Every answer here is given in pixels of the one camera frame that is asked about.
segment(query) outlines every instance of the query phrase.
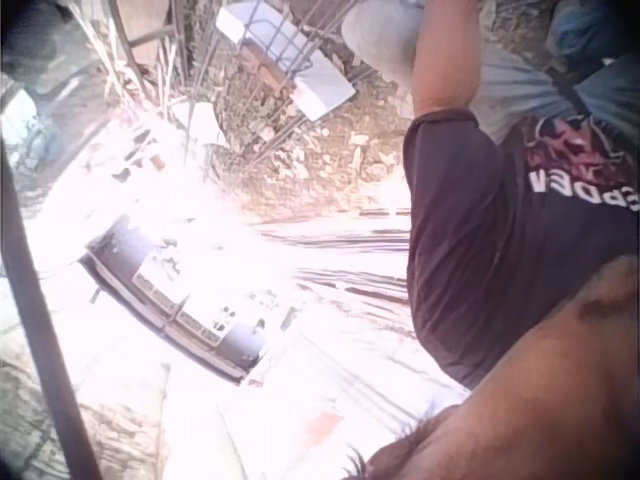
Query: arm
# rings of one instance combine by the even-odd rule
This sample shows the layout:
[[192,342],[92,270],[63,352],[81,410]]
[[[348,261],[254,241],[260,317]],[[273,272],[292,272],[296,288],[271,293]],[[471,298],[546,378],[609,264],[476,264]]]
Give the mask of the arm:
[[413,69],[416,117],[466,108],[480,84],[477,0],[431,0]]

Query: hair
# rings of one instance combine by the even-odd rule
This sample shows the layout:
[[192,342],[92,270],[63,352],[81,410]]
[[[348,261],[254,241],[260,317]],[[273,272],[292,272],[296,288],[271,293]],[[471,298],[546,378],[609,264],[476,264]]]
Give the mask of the hair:
[[417,426],[409,429],[398,440],[380,448],[368,462],[354,450],[351,470],[343,480],[392,480],[402,470],[416,449],[424,443],[449,417],[457,405],[445,408]]

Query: white block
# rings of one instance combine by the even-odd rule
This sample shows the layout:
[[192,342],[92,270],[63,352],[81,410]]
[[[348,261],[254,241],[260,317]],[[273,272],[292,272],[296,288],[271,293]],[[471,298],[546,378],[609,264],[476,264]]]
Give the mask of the white block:
[[[216,19],[216,26],[232,42],[239,43],[255,4],[256,2],[242,2],[221,8]],[[245,38],[252,39],[265,48],[275,36],[276,38],[269,47],[268,55],[273,60],[280,56],[278,65],[283,71],[286,71],[296,60],[298,52],[303,47],[305,51],[308,51],[313,42],[305,47],[307,37],[302,32],[298,32],[298,29],[289,21],[284,22],[280,32],[276,35],[276,30],[281,22],[282,15],[266,3],[261,2]],[[290,38],[293,38],[293,41],[287,45]],[[313,121],[343,104],[356,91],[320,50],[313,52],[307,64],[311,65],[310,68],[300,72],[294,78],[296,90],[291,98],[309,120]]]
[[[185,127],[189,123],[189,102],[178,103],[171,111]],[[203,145],[214,144],[228,147],[224,133],[218,124],[213,105],[207,102],[196,103],[191,118],[191,138]]]

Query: concrete block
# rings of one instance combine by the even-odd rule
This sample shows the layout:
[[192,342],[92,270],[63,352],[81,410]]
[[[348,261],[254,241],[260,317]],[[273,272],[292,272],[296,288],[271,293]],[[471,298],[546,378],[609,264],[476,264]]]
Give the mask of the concrete block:
[[[305,47],[307,37],[298,32],[289,21],[285,21],[281,31],[276,34],[277,26],[282,22],[282,15],[264,2],[259,4],[253,22],[247,29],[245,25],[254,7],[255,2],[227,5],[220,9],[216,26],[235,43],[243,39],[245,30],[245,39],[252,39],[263,47],[273,40],[267,55],[274,61],[280,57],[277,64],[282,71],[286,71],[298,52],[303,48],[308,49],[311,44]],[[313,121],[351,98],[355,89],[319,50],[311,55],[309,64],[310,68],[300,72],[293,79],[296,89],[291,98],[309,120]]]

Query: rebar cage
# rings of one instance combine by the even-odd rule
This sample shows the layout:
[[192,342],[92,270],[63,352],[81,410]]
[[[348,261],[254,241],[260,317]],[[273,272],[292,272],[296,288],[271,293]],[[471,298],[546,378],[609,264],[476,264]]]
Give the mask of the rebar cage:
[[[326,120],[327,115],[311,122],[296,107],[290,94],[292,80],[312,66],[311,57],[320,50],[327,59],[338,64],[352,84],[362,80],[372,69],[356,65],[336,31],[347,12],[358,0],[293,0],[290,4],[276,0],[256,0],[244,32],[237,43],[231,42],[216,27],[221,3],[199,11],[198,2],[187,8],[192,31],[187,37],[199,39],[190,49],[190,97],[194,101],[209,101],[230,148],[216,149],[216,163],[223,169],[242,175],[257,162],[281,147],[303,129]],[[256,19],[261,4],[267,4],[281,15],[279,23],[271,22],[273,34],[258,42],[259,55],[253,68],[247,68],[245,42],[264,20]],[[286,34],[285,24],[293,24],[295,33]],[[264,81],[260,69],[275,66],[276,78]]]

